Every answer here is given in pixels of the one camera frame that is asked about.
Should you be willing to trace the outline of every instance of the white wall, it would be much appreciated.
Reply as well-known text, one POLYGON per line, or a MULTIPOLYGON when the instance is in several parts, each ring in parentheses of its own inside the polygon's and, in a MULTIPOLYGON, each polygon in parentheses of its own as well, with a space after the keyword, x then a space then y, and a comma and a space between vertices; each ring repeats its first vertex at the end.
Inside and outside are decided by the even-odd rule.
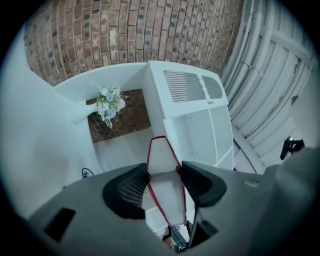
MULTIPOLYGON (((231 123, 246 143, 239 145, 257 173, 281 162, 288 136, 301 137, 288 109, 291 98, 308 83, 318 59, 308 35, 279 1, 244 1, 236 44, 221 80, 231 123)), ((245 167, 245 161, 240 160, 239 166, 245 167)))
POLYGON ((76 75, 59 83, 54 89, 73 102, 82 102, 99 95, 98 87, 120 87, 121 91, 141 89, 144 83, 147 63, 125 63, 103 66, 76 75))
POLYGON ((249 173, 255 174, 256 171, 252 166, 250 160, 247 158, 246 154, 243 150, 239 147, 239 145, 233 141, 233 166, 237 172, 240 173, 249 173))
POLYGON ((148 128, 95 143, 95 154, 102 171, 146 163, 153 137, 152 129, 148 128))
POLYGON ((290 107, 291 114, 304 145, 308 148, 320 146, 320 69, 315 68, 307 85, 290 107))
POLYGON ((101 173, 88 122, 70 122, 76 105, 29 70, 23 31, 0 70, 1 179, 17 213, 28 218, 87 167, 101 173))

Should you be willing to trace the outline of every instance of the brick wall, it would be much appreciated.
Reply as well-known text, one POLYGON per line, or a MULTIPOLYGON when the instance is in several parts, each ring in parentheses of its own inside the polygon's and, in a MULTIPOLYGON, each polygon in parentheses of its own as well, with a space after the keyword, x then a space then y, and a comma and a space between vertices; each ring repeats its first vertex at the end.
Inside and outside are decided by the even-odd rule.
POLYGON ((25 53, 30 69, 52 86, 103 66, 148 60, 222 74, 242 7, 243 0, 51 0, 26 23, 25 53))

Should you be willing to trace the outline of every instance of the shelving unit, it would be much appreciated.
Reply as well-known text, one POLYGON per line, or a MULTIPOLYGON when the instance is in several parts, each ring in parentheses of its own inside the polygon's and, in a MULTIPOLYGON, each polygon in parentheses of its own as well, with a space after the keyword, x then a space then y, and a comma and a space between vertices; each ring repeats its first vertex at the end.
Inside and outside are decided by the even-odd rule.
POLYGON ((211 122, 216 134, 217 158, 221 159, 233 147, 232 127, 226 105, 210 108, 211 122))
POLYGON ((155 136, 167 136, 178 160, 232 170, 228 99, 217 74, 149 61, 142 86, 155 136))

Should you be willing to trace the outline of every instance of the white shelf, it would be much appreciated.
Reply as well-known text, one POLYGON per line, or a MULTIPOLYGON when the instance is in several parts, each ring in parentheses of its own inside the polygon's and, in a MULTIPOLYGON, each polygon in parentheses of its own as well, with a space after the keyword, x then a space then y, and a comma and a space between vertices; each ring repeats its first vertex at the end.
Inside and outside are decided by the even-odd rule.
POLYGON ((233 146, 230 147, 230 148, 227 150, 227 152, 225 152, 224 155, 223 155, 220 159, 218 159, 218 161, 214 164, 214 167, 218 167, 219 164, 227 157, 227 155, 228 155, 230 152, 233 151, 233 149, 234 149, 233 146))
POLYGON ((208 109, 163 120, 168 140, 181 162, 217 162, 215 134, 208 109))
POLYGON ((158 209, 158 207, 157 207, 157 206, 152 207, 152 208, 147 209, 147 210, 144 210, 144 211, 145 211, 145 212, 152 212, 152 211, 155 211, 156 209, 158 209))
POLYGON ((99 96, 98 87, 120 87, 121 91, 141 89, 147 63, 126 63, 104 66, 81 73, 59 83, 53 89, 68 100, 78 103, 99 96))
POLYGON ((228 107, 218 106, 209 109, 217 151, 217 159, 220 160, 226 152, 233 147, 232 127, 228 107))
POLYGON ((150 194, 150 192, 144 193, 142 197, 142 206, 141 208, 145 211, 150 211, 154 208, 156 208, 156 204, 150 194))
POLYGON ((222 158, 222 161, 218 164, 219 168, 226 169, 226 170, 233 170, 233 161, 234 161, 234 151, 233 148, 231 148, 226 156, 222 158))
POLYGON ((161 230, 168 225, 158 207, 145 211, 145 222, 154 231, 161 230))

